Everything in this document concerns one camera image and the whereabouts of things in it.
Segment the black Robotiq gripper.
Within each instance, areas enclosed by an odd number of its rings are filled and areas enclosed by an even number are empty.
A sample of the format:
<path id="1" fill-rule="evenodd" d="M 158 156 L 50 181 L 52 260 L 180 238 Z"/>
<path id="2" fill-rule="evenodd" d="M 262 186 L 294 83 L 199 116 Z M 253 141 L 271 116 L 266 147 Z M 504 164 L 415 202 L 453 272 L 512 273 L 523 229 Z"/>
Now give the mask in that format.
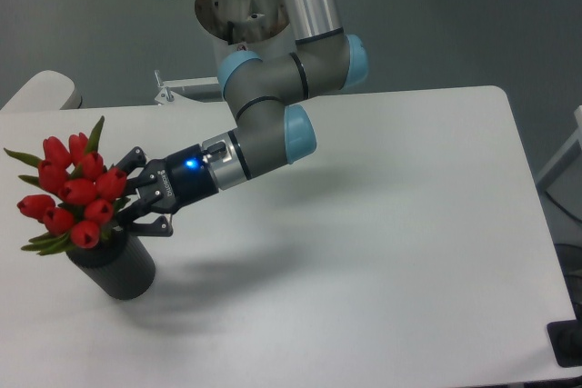
<path id="1" fill-rule="evenodd" d="M 138 196 L 129 205 L 130 224 L 122 226 L 135 236 L 171 237 L 174 233 L 171 214 L 218 193 L 200 144 L 148 162 L 142 148 L 136 146 L 112 167 L 126 175 L 125 188 Z M 142 168 L 142 172 L 130 178 L 137 168 Z M 133 223 L 151 213 L 161 215 L 149 224 Z"/>

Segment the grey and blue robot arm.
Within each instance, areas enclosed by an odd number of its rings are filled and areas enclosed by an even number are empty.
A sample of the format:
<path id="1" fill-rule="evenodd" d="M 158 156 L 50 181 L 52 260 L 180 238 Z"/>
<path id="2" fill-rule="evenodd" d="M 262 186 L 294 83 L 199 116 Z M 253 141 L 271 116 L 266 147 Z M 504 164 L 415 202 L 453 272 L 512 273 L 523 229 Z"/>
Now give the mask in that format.
<path id="1" fill-rule="evenodd" d="M 302 102 L 366 79 L 366 50 L 345 33 L 336 0 L 219 0 L 216 10 L 230 42 L 240 39 L 240 26 L 253 12 L 284 10 L 295 50 L 269 60 L 238 50 L 222 61 L 217 80 L 233 130 L 163 159 L 147 159 L 139 150 L 123 158 L 125 191 L 135 201 L 116 213 L 117 233 L 168 236 L 182 207 L 312 154 L 316 137 Z"/>

